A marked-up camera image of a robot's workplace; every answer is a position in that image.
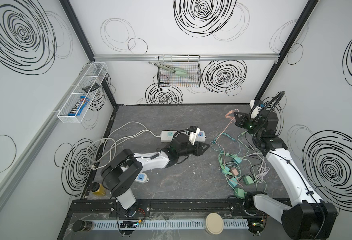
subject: white power strip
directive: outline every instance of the white power strip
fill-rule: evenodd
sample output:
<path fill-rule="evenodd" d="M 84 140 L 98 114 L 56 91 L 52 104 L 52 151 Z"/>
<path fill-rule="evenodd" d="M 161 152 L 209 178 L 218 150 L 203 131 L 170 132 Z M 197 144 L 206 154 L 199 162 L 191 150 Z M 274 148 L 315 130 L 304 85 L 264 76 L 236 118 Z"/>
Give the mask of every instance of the white power strip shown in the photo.
<path fill-rule="evenodd" d="M 177 131 L 161 131 L 161 142 L 171 142 L 173 139 L 173 134 Z M 196 141 L 205 142 L 207 136 L 205 136 L 204 131 L 200 131 L 196 137 Z"/>

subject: beige lid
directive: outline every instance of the beige lid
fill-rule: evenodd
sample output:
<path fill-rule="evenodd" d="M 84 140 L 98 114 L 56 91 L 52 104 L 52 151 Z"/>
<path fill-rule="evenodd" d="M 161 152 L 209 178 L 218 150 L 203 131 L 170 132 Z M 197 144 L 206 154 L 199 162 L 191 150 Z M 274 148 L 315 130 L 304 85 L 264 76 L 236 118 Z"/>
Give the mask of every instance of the beige lid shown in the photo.
<path fill-rule="evenodd" d="M 211 213 L 205 219 L 206 229 L 211 234 L 220 234 L 224 229 L 224 221 L 217 213 Z"/>

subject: power outlet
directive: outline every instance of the power outlet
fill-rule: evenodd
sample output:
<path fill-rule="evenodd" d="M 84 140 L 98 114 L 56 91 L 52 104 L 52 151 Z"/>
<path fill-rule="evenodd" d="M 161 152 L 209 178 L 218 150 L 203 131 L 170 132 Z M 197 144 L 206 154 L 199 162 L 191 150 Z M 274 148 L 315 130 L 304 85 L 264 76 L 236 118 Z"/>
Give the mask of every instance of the power outlet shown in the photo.
<path fill-rule="evenodd" d="M 175 132 L 177 131 L 161 131 L 161 142 L 171 142 Z M 198 142 L 205 142 L 206 139 L 207 136 L 205 136 L 204 131 L 200 131 L 196 137 Z"/>
<path fill-rule="evenodd" d="M 146 183 L 148 181 L 149 181 L 149 179 L 148 179 L 147 174 L 145 174 L 143 172 L 140 172 L 139 175 L 137 175 L 137 177 L 135 179 L 135 182 L 139 182 L 139 183 Z"/>

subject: blue candy package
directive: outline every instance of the blue candy package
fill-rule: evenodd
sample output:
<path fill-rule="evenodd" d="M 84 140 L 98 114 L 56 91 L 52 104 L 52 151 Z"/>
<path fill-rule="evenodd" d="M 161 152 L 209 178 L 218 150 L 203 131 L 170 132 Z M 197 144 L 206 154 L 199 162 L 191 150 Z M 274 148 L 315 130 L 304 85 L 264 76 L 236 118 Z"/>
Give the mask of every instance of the blue candy package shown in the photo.
<path fill-rule="evenodd" d="M 81 114 L 84 107 L 89 103 L 89 98 L 81 96 L 80 99 L 76 102 L 75 106 L 68 113 L 68 116 L 78 116 Z"/>

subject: pink cable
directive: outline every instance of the pink cable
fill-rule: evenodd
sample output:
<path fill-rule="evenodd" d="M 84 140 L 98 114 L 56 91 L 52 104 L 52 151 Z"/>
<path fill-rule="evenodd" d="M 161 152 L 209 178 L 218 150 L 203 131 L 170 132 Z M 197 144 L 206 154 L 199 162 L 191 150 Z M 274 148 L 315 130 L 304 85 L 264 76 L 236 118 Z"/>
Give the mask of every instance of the pink cable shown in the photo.
<path fill-rule="evenodd" d="M 220 146 L 222 149 L 223 149 L 223 164 L 225 165 L 225 149 L 224 149 L 224 147 L 223 146 L 221 146 L 220 144 L 218 144 L 217 143 L 217 140 L 220 138 L 220 136 L 225 132 L 225 130 L 229 127 L 229 125 L 233 122 L 233 120 L 235 120 L 235 117 L 231 117 L 231 116 L 229 116 L 229 114 L 232 114 L 233 112 L 238 112 L 238 109 L 236 108 L 235 110 L 230 110 L 229 111 L 229 113 L 227 113 L 226 115 L 225 115 L 225 118 L 228 118 L 228 119 L 230 119 L 230 122 L 228 123 L 228 125 L 224 128 L 224 130 L 218 135 L 218 137 L 217 137 L 217 139 L 216 139 L 216 144 L 218 145 L 218 146 Z M 233 181 L 233 180 L 231 180 L 231 179 L 229 179 L 227 176 L 225 176 L 225 178 L 227 178 L 228 180 L 230 180 L 231 182 L 234 182 L 234 183 L 236 183 L 235 181 Z"/>

